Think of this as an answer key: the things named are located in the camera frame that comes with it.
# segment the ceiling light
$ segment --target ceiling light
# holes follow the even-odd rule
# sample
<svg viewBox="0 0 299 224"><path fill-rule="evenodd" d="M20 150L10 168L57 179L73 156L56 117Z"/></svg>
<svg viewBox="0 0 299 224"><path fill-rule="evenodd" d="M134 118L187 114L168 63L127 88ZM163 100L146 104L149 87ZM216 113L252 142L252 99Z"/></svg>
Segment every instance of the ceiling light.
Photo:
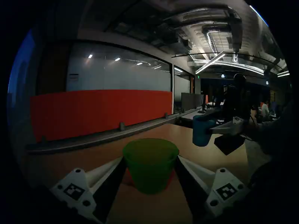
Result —
<svg viewBox="0 0 299 224"><path fill-rule="evenodd" d="M201 71L205 70L207 67L209 67L211 64L215 63L216 61L218 61L220 58L224 57L225 53L224 51L220 52L216 57L214 57L212 60L209 60L209 62L207 62L205 65L203 65L202 67L200 67L200 69L198 69L195 74L200 73Z"/></svg>
<svg viewBox="0 0 299 224"><path fill-rule="evenodd" d="M286 73L286 74L283 74L283 75L279 75L277 77L282 77L282 76L286 76L286 75L290 75L290 73Z"/></svg>
<svg viewBox="0 0 299 224"><path fill-rule="evenodd" d="M209 60L204 60L204 59L196 59L194 61L195 63L208 63ZM213 63L214 65L226 65L226 66L231 66L231 67L236 67L236 68L242 68L245 70L249 70L255 73L258 73L260 75L264 75L263 70L254 66L250 65L244 65L244 64L238 64L238 63L232 63L232 62L223 62L223 61L216 61Z"/></svg>
<svg viewBox="0 0 299 224"><path fill-rule="evenodd" d="M252 8L253 11L255 11L256 14L258 14L258 16L264 21L264 23L268 26L268 24L266 23L266 21L261 17L261 15L252 7L250 6L250 8Z"/></svg>
<svg viewBox="0 0 299 224"><path fill-rule="evenodd" d="M179 71L179 72L183 72L182 70L180 70L180 69L178 69L178 68L176 68L176 67L175 67L175 70L177 70L177 71Z"/></svg>
<svg viewBox="0 0 299 224"><path fill-rule="evenodd" d="M289 71L285 71L285 72L281 72L277 74L277 77L282 77L282 76L286 76L286 75L290 75Z"/></svg>

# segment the glass wall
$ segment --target glass wall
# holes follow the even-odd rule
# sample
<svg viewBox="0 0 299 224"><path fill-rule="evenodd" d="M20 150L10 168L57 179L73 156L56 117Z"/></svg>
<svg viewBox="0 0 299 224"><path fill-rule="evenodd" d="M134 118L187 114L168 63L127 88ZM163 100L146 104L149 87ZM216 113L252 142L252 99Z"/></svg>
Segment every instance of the glass wall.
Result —
<svg viewBox="0 0 299 224"><path fill-rule="evenodd" d="M118 47L75 43L67 73L67 91L131 89L171 91L170 66Z"/></svg>
<svg viewBox="0 0 299 224"><path fill-rule="evenodd" d="M182 108L182 93L190 93L190 74L175 67L175 99L173 113Z"/></svg>

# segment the ceiling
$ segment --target ceiling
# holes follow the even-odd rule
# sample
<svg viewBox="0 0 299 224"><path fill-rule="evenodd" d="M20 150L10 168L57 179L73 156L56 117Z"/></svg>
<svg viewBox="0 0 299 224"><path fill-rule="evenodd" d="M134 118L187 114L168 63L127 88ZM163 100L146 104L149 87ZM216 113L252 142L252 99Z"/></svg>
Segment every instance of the ceiling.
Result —
<svg viewBox="0 0 299 224"><path fill-rule="evenodd" d="M265 75L215 64L204 72L232 75L243 72L271 80L287 71L284 56L268 26L244 0L78 0L82 3L77 3L74 15L68 13L75 3L67 7L69 2L62 2L63 9L68 10L58 7L58 12L64 12L61 15L66 21L75 18L80 21L77 29L118 33L171 56L187 55L182 57L188 58L194 72L221 51L226 55L220 61L254 66L264 70Z"/></svg>

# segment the orange wall panel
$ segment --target orange wall panel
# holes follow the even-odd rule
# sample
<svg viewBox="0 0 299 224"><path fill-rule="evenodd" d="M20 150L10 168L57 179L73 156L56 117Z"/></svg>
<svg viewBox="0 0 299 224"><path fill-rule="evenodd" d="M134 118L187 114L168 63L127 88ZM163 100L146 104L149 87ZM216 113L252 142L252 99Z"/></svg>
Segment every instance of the orange wall panel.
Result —
<svg viewBox="0 0 299 224"><path fill-rule="evenodd" d="M85 90L33 96L30 113L36 141L102 132L171 114L172 93L151 90Z"/></svg>

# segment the table surface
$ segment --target table surface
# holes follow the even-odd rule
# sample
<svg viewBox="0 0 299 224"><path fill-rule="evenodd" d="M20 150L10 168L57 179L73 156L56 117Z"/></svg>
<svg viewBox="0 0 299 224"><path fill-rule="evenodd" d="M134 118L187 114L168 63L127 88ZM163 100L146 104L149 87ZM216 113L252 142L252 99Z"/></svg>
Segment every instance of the table surface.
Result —
<svg viewBox="0 0 299 224"><path fill-rule="evenodd" d="M211 171L226 167L242 182L248 180L248 162L243 144L225 156L215 145L213 134L209 144L198 147L192 143L192 129L173 124L120 139L100 146L53 155L31 155L26 158L25 177L31 185L52 187L74 168L90 171L117 157L132 140L142 138L166 139L176 144L180 155ZM178 178L174 175L170 185L156 195L145 195L128 184L124 175L108 216L109 223L192 223L192 215Z"/></svg>
<svg viewBox="0 0 299 224"><path fill-rule="evenodd" d="M213 105L213 102L208 102L207 105L210 105L212 106Z"/></svg>
<svg viewBox="0 0 299 224"><path fill-rule="evenodd" d="M182 116L182 118L185 118L185 119L190 119L190 120L193 120L193 117L196 116L196 115L203 115L203 113L198 113L199 110L196 110L192 113L188 113L184 116Z"/></svg>

